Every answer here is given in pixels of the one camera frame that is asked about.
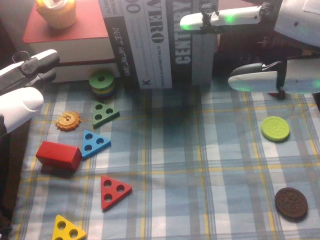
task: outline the stacked rings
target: stacked rings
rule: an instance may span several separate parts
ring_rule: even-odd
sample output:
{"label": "stacked rings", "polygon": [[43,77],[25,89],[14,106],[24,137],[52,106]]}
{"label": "stacked rings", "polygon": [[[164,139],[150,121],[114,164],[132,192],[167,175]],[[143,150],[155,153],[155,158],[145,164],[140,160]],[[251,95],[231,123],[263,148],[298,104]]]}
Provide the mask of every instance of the stacked rings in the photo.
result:
{"label": "stacked rings", "polygon": [[94,73],[89,83],[93,93],[100,98],[109,98],[115,93],[114,76],[108,71]]}

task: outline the red book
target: red book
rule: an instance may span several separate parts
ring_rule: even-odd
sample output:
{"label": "red book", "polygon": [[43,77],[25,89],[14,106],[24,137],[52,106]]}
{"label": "red book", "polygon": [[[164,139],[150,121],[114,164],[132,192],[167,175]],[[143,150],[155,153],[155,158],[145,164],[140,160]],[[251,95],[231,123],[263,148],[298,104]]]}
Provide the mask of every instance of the red book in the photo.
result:
{"label": "red book", "polygon": [[56,50],[61,63],[88,62],[114,59],[98,0],[76,3],[76,22],[65,29],[54,29],[33,6],[23,41],[39,53]]}

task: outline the white robotic arm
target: white robotic arm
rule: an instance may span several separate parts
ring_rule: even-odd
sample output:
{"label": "white robotic arm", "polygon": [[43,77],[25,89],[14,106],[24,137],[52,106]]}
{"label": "white robotic arm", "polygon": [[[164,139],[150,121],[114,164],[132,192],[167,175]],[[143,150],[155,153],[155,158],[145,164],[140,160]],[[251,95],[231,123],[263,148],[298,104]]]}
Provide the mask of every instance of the white robotic arm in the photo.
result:
{"label": "white robotic arm", "polygon": [[[202,33],[268,29],[320,48],[319,0],[278,0],[260,6],[217,11],[204,4],[200,13],[184,16],[181,29]],[[228,80],[236,90],[265,93],[318,93],[320,58],[291,59],[270,65],[255,63],[235,69]]]}
{"label": "white robotic arm", "polygon": [[55,79],[59,61],[51,49],[0,70],[0,138],[40,112],[44,98],[36,88]]}

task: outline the dark brown cookie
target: dark brown cookie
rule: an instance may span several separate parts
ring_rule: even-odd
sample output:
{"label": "dark brown cookie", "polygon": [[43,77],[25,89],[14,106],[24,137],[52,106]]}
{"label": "dark brown cookie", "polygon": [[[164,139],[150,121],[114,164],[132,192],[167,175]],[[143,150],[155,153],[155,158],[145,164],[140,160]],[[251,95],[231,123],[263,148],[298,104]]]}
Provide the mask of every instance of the dark brown cookie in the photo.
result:
{"label": "dark brown cookie", "polygon": [[292,187],[280,189],[274,197],[274,202],[277,210],[289,219],[302,219],[308,212],[307,199]]}

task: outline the table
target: table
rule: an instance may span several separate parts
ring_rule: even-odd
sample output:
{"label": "table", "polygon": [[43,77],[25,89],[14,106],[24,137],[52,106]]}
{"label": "table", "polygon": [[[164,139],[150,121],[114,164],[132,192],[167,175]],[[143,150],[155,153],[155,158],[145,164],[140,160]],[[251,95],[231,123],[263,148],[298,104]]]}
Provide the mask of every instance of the table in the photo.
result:
{"label": "table", "polygon": [[[51,239],[56,215],[82,228],[88,240],[316,239],[320,236],[320,113],[312,95],[277,100],[238,92],[226,81],[184,90],[124,91],[103,103],[120,117],[93,130],[94,96],[87,82],[53,85],[33,118],[10,239]],[[82,123],[61,132],[55,120],[77,111]],[[283,143],[260,131],[269,116],[284,118]],[[83,131],[111,147],[82,161],[70,175],[42,167],[42,141],[81,148]],[[100,177],[132,185],[133,192],[101,210]],[[274,205],[293,187],[308,201],[302,222],[289,222]]]}

